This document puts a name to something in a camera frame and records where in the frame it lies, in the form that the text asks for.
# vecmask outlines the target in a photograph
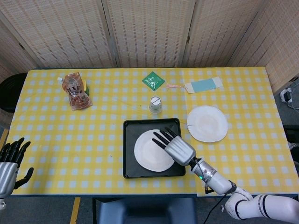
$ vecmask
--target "floor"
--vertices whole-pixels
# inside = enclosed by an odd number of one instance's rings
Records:
[[[294,106],[299,106],[299,90],[293,94]],[[279,95],[275,97],[278,111],[284,125],[299,125],[299,112],[281,103]],[[217,203],[217,199],[208,202],[206,199],[196,199],[198,223],[203,223],[210,209]],[[10,224],[68,224],[70,223],[74,198],[73,197],[11,197],[6,199],[7,208],[3,216],[0,217],[0,223]],[[71,223],[91,224],[92,199],[84,197],[80,199],[78,215],[73,216]],[[245,221],[232,219],[227,212],[221,212],[219,205],[209,217],[207,224],[283,224],[285,222],[269,220],[265,218],[253,218]]]

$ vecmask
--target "yellow floor tape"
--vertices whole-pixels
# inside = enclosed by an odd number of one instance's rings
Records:
[[[0,148],[2,148],[2,146],[4,145],[7,135],[8,135],[8,129],[4,129],[2,136],[0,138]]]
[[[74,200],[70,224],[76,224],[76,222],[77,222],[77,215],[78,215],[78,211],[79,211],[80,199],[81,199],[80,197],[76,197]]]

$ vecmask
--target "table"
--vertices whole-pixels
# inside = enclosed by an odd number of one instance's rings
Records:
[[[72,111],[57,77],[79,71],[93,106]],[[142,83],[150,72],[166,82],[157,91]],[[166,88],[219,76],[223,87],[194,94]],[[163,111],[148,110],[150,98]],[[187,131],[192,108],[213,105],[226,115],[227,136],[202,143]],[[29,167],[31,180],[14,195],[204,196],[203,182],[186,167],[183,177],[124,179],[123,122],[127,119],[179,118],[182,137],[226,178],[252,194],[293,194],[299,180],[264,67],[31,70],[24,83],[8,142],[30,140],[18,178]]]

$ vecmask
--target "black tray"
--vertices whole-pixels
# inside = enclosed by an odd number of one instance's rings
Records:
[[[152,129],[165,130],[170,128],[175,134],[181,136],[179,119],[155,119],[155,120],[126,120],[123,123],[123,176],[124,178],[183,176],[185,167],[174,162],[173,165],[163,171],[154,172],[148,170],[137,162],[134,156],[134,146],[141,134]]]

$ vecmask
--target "black chair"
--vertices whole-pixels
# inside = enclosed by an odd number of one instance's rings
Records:
[[[0,108],[14,113],[27,74],[20,73],[8,77],[0,84]]]

